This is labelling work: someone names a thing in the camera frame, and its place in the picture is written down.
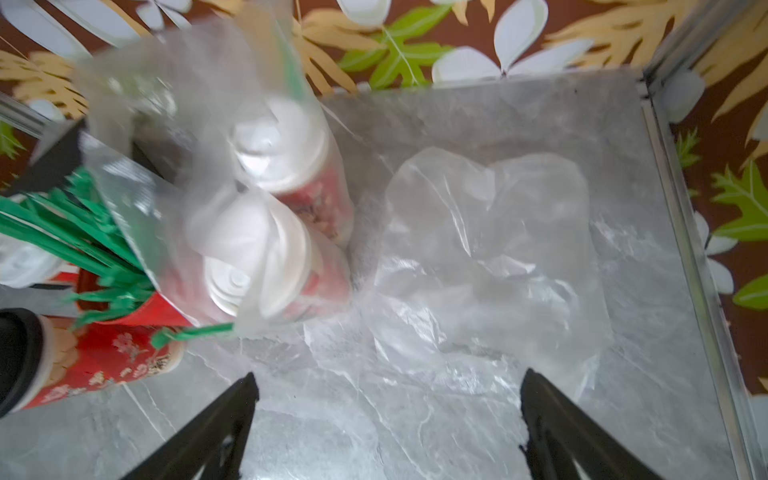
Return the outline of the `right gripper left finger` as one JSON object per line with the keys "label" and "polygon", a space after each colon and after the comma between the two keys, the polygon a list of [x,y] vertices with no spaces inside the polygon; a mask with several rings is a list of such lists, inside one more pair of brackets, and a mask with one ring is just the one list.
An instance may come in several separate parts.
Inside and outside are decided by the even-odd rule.
{"label": "right gripper left finger", "polygon": [[258,385],[249,373],[124,479],[240,479],[258,400]]}

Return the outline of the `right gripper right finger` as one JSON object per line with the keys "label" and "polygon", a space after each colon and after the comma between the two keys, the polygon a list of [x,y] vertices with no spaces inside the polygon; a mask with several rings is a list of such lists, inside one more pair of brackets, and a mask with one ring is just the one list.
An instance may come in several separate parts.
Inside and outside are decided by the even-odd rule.
{"label": "right gripper right finger", "polygon": [[534,479],[661,477],[609,435],[542,374],[529,369],[521,385],[529,439],[521,448]]}

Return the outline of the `red cup white lid front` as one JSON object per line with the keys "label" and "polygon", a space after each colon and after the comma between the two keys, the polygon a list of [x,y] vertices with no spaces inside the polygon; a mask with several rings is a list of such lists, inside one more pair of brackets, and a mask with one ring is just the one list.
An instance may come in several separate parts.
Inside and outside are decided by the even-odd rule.
{"label": "red cup white lid front", "polygon": [[295,322],[351,298],[342,250],[270,195],[221,192],[188,214],[185,235],[203,257],[210,299],[229,316]]}

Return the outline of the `red cup black lid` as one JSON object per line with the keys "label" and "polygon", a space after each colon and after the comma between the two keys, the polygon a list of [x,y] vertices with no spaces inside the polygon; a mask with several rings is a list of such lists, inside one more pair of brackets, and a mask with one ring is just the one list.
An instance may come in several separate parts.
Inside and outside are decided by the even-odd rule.
{"label": "red cup black lid", "polygon": [[1,415],[172,371],[183,344],[151,345],[153,328],[92,324],[22,308],[1,311]]}

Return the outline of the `clear plastic carrier bag front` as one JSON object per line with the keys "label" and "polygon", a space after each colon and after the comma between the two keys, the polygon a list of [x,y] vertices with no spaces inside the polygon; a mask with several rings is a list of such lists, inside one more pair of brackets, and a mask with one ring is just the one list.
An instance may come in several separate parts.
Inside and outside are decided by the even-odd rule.
{"label": "clear plastic carrier bag front", "polygon": [[251,322],[216,307],[185,225],[192,210],[221,192],[272,196],[246,179],[229,140],[237,123],[266,112],[267,97],[317,101],[322,108],[300,68],[290,7],[249,2],[231,18],[99,54],[77,67],[76,82],[90,104],[87,118],[131,116],[136,137],[172,168],[166,179],[125,165],[90,173],[156,292],[191,327],[232,323],[247,336],[284,324]]}

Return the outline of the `clear plastic bag back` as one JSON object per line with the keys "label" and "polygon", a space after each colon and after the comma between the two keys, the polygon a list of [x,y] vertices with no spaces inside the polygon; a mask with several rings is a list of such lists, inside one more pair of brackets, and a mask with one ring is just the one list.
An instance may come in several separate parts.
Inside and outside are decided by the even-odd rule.
{"label": "clear plastic bag back", "polygon": [[439,392],[515,395],[528,370],[572,399],[613,340],[577,164],[483,166],[430,147],[386,187],[360,292],[305,331],[318,364]]}

